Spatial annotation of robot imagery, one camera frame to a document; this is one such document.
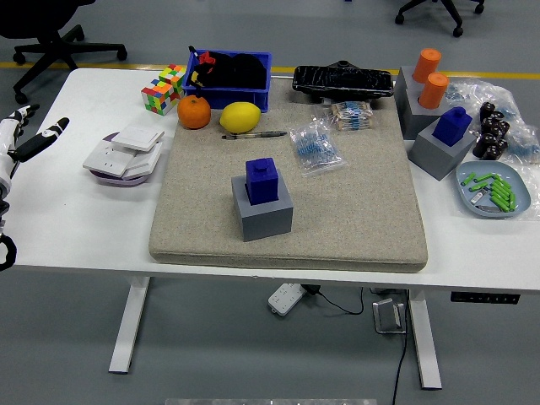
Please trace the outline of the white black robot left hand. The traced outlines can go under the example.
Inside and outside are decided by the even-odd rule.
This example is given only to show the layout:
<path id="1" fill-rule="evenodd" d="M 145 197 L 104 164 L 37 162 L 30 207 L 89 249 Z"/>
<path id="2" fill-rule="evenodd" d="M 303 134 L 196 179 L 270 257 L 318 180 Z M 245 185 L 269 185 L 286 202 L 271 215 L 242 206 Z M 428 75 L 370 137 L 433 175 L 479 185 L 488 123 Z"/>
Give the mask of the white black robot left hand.
<path id="1" fill-rule="evenodd" d="M 1 120 L 1 198 L 9 194 L 18 165 L 32 159 L 55 143 L 70 122 L 67 117 L 63 117 L 18 146 L 17 142 L 23 127 L 39 108 L 39 105 L 26 105 Z"/>

